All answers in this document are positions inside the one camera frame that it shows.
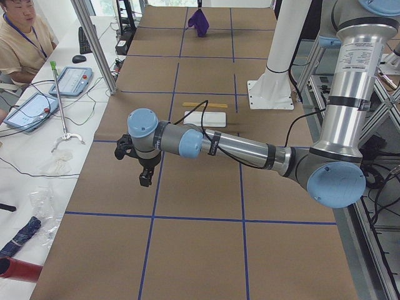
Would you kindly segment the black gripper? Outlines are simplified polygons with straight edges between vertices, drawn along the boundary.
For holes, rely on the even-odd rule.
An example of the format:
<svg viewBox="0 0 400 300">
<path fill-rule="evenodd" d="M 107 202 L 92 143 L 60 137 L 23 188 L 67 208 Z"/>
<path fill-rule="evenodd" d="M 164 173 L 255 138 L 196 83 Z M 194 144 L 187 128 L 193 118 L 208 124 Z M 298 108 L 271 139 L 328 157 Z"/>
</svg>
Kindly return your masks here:
<svg viewBox="0 0 400 300">
<path fill-rule="evenodd" d="M 143 167 L 142 173 L 139 175 L 139 183 L 141 186 L 149 187 L 152 185 L 154 168 L 161 162 L 161 152 L 157 149 L 148 152 L 135 149 L 135 152 Z"/>
</svg>

